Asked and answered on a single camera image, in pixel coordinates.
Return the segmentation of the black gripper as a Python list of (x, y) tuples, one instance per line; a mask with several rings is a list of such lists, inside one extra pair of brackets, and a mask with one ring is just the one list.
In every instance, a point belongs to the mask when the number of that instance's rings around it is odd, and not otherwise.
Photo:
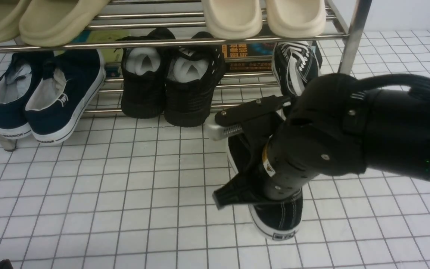
[(218, 210), (287, 201), (319, 174), (335, 174), (334, 119), (309, 112), (282, 121), (275, 112), (290, 104), (288, 96), (271, 95), (215, 114), (222, 127), (243, 122), (251, 153), (243, 173), (213, 192)]

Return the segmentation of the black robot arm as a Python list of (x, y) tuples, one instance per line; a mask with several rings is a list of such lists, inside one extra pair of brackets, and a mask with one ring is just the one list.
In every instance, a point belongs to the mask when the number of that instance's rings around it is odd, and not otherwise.
[(214, 140), (244, 135), (250, 150), (247, 167), (213, 192), (218, 209), (287, 202), (318, 175), (367, 168), (430, 182), (430, 78), (421, 75), (321, 75), (295, 99), (218, 112), (208, 129)]

